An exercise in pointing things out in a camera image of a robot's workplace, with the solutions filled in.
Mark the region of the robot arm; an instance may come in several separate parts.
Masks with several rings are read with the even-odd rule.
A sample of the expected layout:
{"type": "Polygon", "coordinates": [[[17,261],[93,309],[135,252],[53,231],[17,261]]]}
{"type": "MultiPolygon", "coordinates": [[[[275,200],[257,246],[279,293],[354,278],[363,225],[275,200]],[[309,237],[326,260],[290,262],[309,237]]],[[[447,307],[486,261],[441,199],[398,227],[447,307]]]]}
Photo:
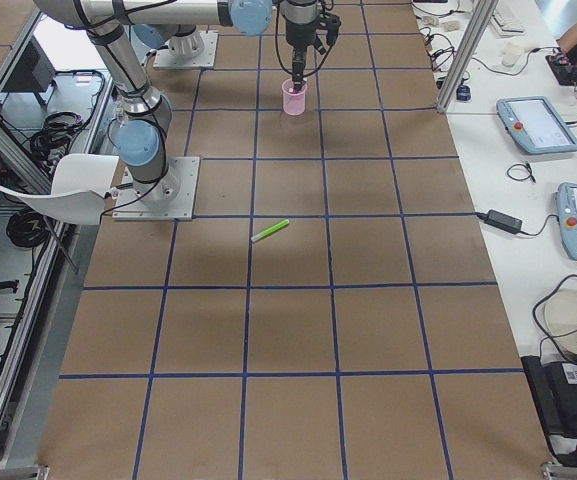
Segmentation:
{"type": "Polygon", "coordinates": [[[324,1],[118,1],[114,15],[132,24],[139,39],[153,49],[166,47],[169,56],[188,61],[204,52],[200,23],[233,27],[247,36],[266,31],[271,21],[285,22],[285,40],[292,48],[291,65],[280,62],[291,76],[291,91],[305,89],[310,48],[326,59],[335,45],[341,19],[324,1]]]}
{"type": "Polygon", "coordinates": [[[172,107],[155,88],[125,27],[151,28],[163,41],[200,24],[234,27],[244,33],[248,7],[240,1],[37,1],[51,19],[86,33],[118,89],[124,123],[115,133],[121,160],[139,199],[166,203],[179,191],[171,171],[166,136],[172,107]]]}

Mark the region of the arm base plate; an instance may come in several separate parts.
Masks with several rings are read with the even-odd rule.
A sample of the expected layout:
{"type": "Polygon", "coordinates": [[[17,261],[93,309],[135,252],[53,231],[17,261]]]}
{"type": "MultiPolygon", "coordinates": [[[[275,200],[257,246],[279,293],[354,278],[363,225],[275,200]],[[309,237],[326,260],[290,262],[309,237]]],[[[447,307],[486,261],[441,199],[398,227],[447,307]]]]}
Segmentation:
{"type": "Polygon", "coordinates": [[[217,44],[218,32],[213,30],[174,36],[157,50],[153,66],[159,70],[212,69],[217,44]]]}
{"type": "Polygon", "coordinates": [[[173,157],[167,174],[147,193],[150,186],[135,183],[129,168],[125,167],[122,182],[132,186],[119,191],[112,217],[118,221],[190,221],[199,171],[199,157],[173,157]]]}

